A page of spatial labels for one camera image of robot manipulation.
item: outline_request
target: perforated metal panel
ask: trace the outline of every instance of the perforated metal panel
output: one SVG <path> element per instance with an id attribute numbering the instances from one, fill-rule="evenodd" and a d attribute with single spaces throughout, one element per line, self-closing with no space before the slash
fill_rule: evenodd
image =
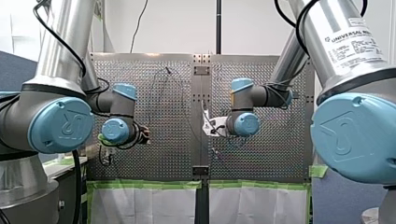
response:
<path id="1" fill-rule="evenodd" d="M 231 82 L 250 77 L 255 84 L 269 80 L 277 57 L 212 57 L 211 117 L 230 113 Z M 310 66 L 294 82 L 298 95 L 288 110 L 256 108 L 262 122 L 258 134 L 248 139 L 210 140 L 212 179 L 259 179 L 306 182 L 312 145 L 309 120 L 313 112 L 314 71 Z"/>
<path id="2" fill-rule="evenodd" d="M 310 66 L 294 82 L 298 99 L 294 99 L 288 110 L 255 109 L 262 121 L 259 134 L 246 143 L 244 139 L 210 139 L 209 147 L 202 147 L 199 155 L 193 150 L 191 140 L 202 136 L 201 124 L 196 125 L 202 121 L 191 117 L 191 104 L 210 94 L 210 116 L 228 115 L 232 80 L 250 77 L 256 84 L 264 84 L 274 70 L 277 57 L 211 55 L 210 62 L 205 63 L 211 71 L 211 89 L 202 88 L 210 82 L 202 83 L 203 79 L 193 73 L 197 62 L 192 55 L 96 54 L 93 58 L 99 77 L 111 84 L 136 85 L 138 102 L 134 116 L 141 124 L 150 123 L 152 145 L 118 150 L 113 164 L 103 167 L 96 144 L 104 122 L 99 119 L 92 138 L 93 153 L 88 153 L 89 179 L 191 180 L 191 168 L 197 165 L 193 161 L 207 165 L 202 156 L 209 151 L 211 179 L 308 181 L 312 154 L 309 123 L 314 107 L 314 71 Z M 195 135 L 191 124 L 198 128 Z"/>
<path id="3" fill-rule="evenodd" d="M 96 54 L 97 75 L 137 87 L 135 120 L 150 128 L 151 145 L 117 150 L 113 164 L 98 160 L 99 145 L 89 158 L 89 179 L 191 179 L 191 55 Z M 105 120 L 96 122 L 92 141 Z"/>

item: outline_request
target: blue joint cap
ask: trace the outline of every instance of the blue joint cap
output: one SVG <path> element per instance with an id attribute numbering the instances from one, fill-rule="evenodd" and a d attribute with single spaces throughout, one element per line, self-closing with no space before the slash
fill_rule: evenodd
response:
<path id="1" fill-rule="evenodd" d="M 114 144 L 123 144 L 129 137 L 129 128 L 122 119 L 109 119 L 102 126 L 103 137 Z"/>
<path id="2" fill-rule="evenodd" d="M 319 156 L 340 175 L 362 183 L 396 184 L 396 104 L 345 92 L 317 109 L 311 126 Z"/>
<path id="3" fill-rule="evenodd" d="M 237 135 L 248 137 L 260 129 L 260 120 L 253 113 L 243 113 L 235 120 L 233 128 Z"/>
<path id="4" fill-rule="evenodd" d="M 91 108 L 75 97 L 52 101 L 35 114 L 28 130 L 32 149 L 66 153 L 78 149 L 90 137 L 94 124 Z"/>
<path id="5" fill-rule="evenodd" d="M 247 77 L 240 77 L 231 82 L 231 90 L 233 93 L 242 91 L 246 88 L 253 86 L 253 80 Z"/>
<path id="6" fill-rule="evenodd" d="M 117 83 L 114 85 L 113 91 L 123 95 L 129 99 L 137 100 L 136 87 L 126 83 Z"/>

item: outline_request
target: gray wall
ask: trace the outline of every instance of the gray wall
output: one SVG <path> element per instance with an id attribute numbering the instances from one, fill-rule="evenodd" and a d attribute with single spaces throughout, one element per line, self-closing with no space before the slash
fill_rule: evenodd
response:
<path id="1" fill-rule="evenodd" d="M 0 91 L 20 91 L 21 84 L 35 75 L 36 62 L 0 51 Z M 55 155 L 40 154 L 40 160 L 55 159 Z"/>
<path id="2" fill-rule="evenodd" d="M 313 180 L 314 224 L 361 224 L 361 213 L 378 207 L 385 193 L 381 185 L 356 183 L 329 169 Z"/>

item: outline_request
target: white cloth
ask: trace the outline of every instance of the white cloth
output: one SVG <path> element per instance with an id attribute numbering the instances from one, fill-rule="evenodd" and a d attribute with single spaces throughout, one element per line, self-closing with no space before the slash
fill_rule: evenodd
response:
<path id="1" fill-rule="evenodd" d="M 305 224 L 307 190 L 211 189 L 210 224 Z"/>
<path id="2" fill-rule="evenodd" d="M 196 189 L 96 189 L 91 224 L 193 224 Z"/>

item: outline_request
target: robotic arm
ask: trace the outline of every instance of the robotic arm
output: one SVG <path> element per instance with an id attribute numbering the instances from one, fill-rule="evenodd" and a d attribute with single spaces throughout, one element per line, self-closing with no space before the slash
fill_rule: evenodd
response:
<path id="1" fill-rule="evenodd" d="M 107 91 L 99 86 L 87 51 L 95 0 L 48 2 L 35 7 L 35 14 L 46 7 L 49 27 L 37 15 L 48 31 L 34 78 L 23 83 L 21 92 L 0 92 L 0 220 L 5 223 L 5 217 L 11 223 L 57 222 L 58 184 L 48 180 L 37 154 L 71 151 L 78 222 L 81 187 L 75 150 L 91 136 L 92 113 L 108 117 L 100 134 L 108 146 L 149 140 L 147 128 L 134 122 L 136 88 L 118 83 Z"/>
<path id="2" fill-rule="evenodd" d="M 107 142 L 120 146 L 142 141 L 141 127 L 134 122 L 136 88 L 119 83 L 112 92 L 100 91 L 87 51 L 93 4 L 93 0 L 51 1 L 48 24 L 85 58 L 87 72 L 81 74 L 73 54 L 46 32 L 35 77 L 23 83 L 12 102 L 0 104 L 0 154 L 75 150 L 91 135 L 91 111 L 110 114 L 102 130 Z"/>
<path id="3" fill-rule="evenodd" d="M 351 180 L 396 184 L 396 67 L 384 59 L 352 1 L 289 2 L 296 18 L 306 12 L 299 33 L 323 88 L 311 126 L 317 153 Z M 306 60 L 297 35 L 291 34 L 270 83 L 256 86 L 249 78 L 235 79 L 232 114 L 225 124 L 206 128 L 222 125 L 229 134 L 255 134 L 260 122 L 253 108 L 290 104 L 290 82 Z"/>

